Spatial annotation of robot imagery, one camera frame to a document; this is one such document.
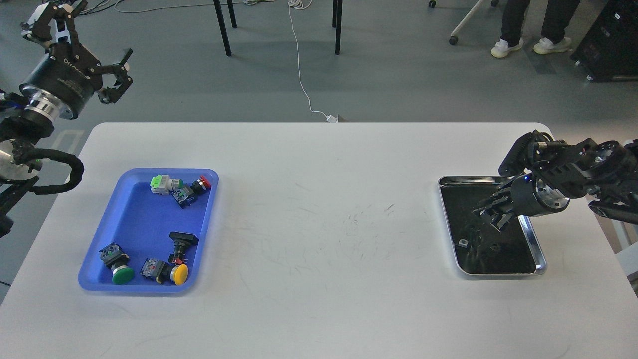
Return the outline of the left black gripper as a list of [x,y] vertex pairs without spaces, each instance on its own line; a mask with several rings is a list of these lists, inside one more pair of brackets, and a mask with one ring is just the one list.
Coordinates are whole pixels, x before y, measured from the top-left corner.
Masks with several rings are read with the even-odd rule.
[[[126,66],[134,52],[132,48],[125,50],[119,63],[98,66],[99,60],[78,41],[74,25],[74,19],[88,2],[81,0],[75,7],[73,3],[43,3],[27,22],[20,24],[22,37],[45,48],[46,54],[19,86],[29,100],[25,109],[50,120],[75,120],[94,92],[103,104],[114,104],[133,83]],[[102,88],[101,75],[114,75],[114,85]]]

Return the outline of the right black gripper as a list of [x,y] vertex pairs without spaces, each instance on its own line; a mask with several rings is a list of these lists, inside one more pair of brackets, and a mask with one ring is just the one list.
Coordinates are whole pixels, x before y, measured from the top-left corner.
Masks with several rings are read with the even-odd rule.
[[561,191],[552,189],[535,175],[520,175],[511,187],[499,188],[488,198],[481,200],[472,214],[498,232],[504,232],[515,216],[538,217],[560,213],[567,209],[570,199]]

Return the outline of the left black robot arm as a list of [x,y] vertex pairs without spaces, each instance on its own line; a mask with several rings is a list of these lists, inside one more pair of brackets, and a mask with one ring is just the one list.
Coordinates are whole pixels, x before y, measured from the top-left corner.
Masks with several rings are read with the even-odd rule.
[[[13,220],[9,211],[31,192],[50,195],[73,190],[82,180],[83,163],[73,154],[37,148],[40,139],[54,132],[57,118],[75,120],[93,95],[103,104],[118,101],[132,85],[128,48],[119,63],[102,64],[78,39],[74,20],[87,7],[82,1],[48,1],[39,5],[22,23],[22,37],[45,49],[38,66],[19,87],[20,92],[1,92],[1,234],[9,234]],[[38,186],[42,159],[70,166],[67,182]]]

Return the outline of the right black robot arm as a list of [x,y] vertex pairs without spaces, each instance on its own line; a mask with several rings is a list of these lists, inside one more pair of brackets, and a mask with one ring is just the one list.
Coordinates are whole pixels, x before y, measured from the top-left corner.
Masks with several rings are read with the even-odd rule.
[[518,216],[560,213],[570,200],[587,195],[597,216],[638,222],[636,141],[599,144],[587,138],[570,145],[535,130],[515,141],[498,172],[506,182],[473,210],[497,230]]

